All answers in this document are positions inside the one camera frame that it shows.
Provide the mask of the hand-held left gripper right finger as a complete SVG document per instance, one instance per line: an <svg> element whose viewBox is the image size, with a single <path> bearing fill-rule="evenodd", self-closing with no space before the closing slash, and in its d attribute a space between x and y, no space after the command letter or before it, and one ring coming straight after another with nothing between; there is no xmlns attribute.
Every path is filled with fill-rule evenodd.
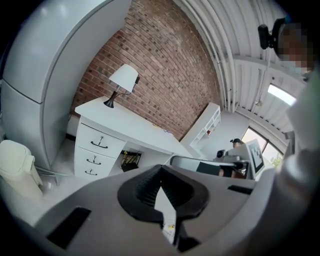
<svg viewBox="0 0 320 256"><path fill-rule="evenodd" d="M209 203L209 191L203 184L168 166L160 169L160 183L178 221L198 217Z"/></svg>

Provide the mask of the grey refrigerator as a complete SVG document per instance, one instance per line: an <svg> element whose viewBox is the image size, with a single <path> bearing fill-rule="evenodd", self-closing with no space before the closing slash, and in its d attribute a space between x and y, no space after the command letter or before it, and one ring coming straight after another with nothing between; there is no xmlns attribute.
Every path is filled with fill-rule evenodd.
<svg viewBox="0 0 320 256"><path fill-rule="evenodd" d="M4 131L49 170L91 61L124 25L132 0L44 0L24 22L1 85Z"/></svg>

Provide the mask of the teal dustpan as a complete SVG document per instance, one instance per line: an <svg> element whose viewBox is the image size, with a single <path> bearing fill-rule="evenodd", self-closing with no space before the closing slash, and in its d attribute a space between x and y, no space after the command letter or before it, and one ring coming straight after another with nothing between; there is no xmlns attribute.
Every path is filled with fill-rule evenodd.
<svg viewBox="0 0 320 256"><path fill-rule="evenodd" d="M42 168L39 166L36 166L35 169L37 170L37 172L40 176L52 177L57 186L60 185L60 181L63 177L69 176L68 174L51 171L51 170L48 170L48 169L45 169L45 168Z"/></svg>

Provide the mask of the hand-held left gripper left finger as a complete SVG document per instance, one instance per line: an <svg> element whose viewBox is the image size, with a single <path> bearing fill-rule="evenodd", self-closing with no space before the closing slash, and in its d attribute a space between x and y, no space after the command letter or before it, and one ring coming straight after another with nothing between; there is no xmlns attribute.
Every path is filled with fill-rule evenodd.
<svg viewBox="0 0 320 256"><path fill-rule="evenodd" d="M162 166L158 164L125 181L117 191L117 200L134 219L147 223L163 223L162 212L155 209L161 181Z"/></svg>

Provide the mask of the white desk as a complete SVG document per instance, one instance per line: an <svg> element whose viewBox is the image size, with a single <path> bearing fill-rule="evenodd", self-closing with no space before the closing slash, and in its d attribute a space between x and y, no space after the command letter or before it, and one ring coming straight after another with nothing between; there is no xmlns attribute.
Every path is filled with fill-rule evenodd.
<svg viewBox="0 0 320 256"><path fill-rule="evenodd" d="M138 163L140 168L157 164L165 165L175 155L191 157L191 154L172 134L118 103L114 104L114 108L105 106L106 100L104 96L77 106L75 112L80 115L78 126L82 123L104 134L126 141L122 151L140 151L141 157ZM122 172L120 164L123 155L121 152L109 175Z"/></svg>

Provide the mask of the cream lidded trash bin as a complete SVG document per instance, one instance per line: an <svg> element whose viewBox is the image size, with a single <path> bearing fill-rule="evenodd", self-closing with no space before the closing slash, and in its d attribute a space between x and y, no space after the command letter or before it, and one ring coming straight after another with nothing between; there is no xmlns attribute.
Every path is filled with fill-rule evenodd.
<svg viewBox="0 0 320 256"><path fill-rule="evenodd" d="M35 167L35 157L24 145L12 140L0 142L0 176L20 195L38 200L43 182Z"/></svg>

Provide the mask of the ceiling light panel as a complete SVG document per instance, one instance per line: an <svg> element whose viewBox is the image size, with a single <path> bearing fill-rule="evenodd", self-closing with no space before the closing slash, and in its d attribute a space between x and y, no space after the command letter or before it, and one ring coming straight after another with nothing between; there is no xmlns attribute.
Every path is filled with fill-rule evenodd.
<svg viewBox="0 0 320 256"><path fill-rule="evenodd" d="M267 92L290 106L296 102L296 98L294 96L272 83L269 85Z"/></svg>

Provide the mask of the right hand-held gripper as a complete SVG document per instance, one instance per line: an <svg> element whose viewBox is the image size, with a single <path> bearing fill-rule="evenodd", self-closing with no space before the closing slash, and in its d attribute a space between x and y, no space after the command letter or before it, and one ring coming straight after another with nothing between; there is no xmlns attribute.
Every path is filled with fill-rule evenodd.
<svg viewBox="0 0 320 256"><path fill-rule="evenodd" d="M255 180L265 168L257 139L228 151L219 150L213 160L174 156L170 165L203 174L220 177Z"/></svg>

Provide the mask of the white shade table lamp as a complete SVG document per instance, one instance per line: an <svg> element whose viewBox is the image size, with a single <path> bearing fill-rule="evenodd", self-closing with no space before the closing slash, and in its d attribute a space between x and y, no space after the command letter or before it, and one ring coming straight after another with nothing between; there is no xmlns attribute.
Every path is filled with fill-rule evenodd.
<svg viewBox="0 0 320 256"><path fill-rule="evenodd" d="M139 76L139 73L133 67L123 64L109 77L109 80L117 85L117 89L103 104L109 108L114 108L114 101L118 96L127 96L133 92L135 85L137 85L135 84L137 76ZM123 88L127 93L118 93L119 88Z"/></svg>

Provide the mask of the white ceiling pipes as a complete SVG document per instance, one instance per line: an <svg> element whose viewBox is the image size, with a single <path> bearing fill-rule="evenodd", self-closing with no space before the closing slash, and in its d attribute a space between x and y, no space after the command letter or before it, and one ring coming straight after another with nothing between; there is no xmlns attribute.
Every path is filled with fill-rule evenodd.
<svg viewBox="0 0 320 256"><path fill-rule="evenodd" d="M239 50L239 29L243 17L239 0L178 0L203 38L217 70L222 103L235 112L237 77L235 54Z"/></svg>

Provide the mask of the white bookcase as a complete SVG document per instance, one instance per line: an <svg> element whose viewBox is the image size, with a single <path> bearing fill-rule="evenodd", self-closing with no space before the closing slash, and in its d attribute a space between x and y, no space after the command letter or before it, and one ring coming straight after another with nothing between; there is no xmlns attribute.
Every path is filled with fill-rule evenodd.
<svg viewBox="0 0 320 256"><path fill-rule="evenodd" d="M211 135L220 123L220 106L210 102L180 143L193 158L207 160L202 149L209 143Z"/></svg>

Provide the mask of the window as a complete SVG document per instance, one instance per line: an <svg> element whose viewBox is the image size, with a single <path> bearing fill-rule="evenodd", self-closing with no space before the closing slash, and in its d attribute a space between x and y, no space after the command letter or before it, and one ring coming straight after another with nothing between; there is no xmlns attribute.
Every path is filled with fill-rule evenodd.
<svg viewBox="0 0 320 256"><path fill-rule="evenodd" d="M260 146L265 167L279 167L283 160L283 153L267 138L249 126L242 137L242 141L246 143L254 139L257 139Z"/></svg>

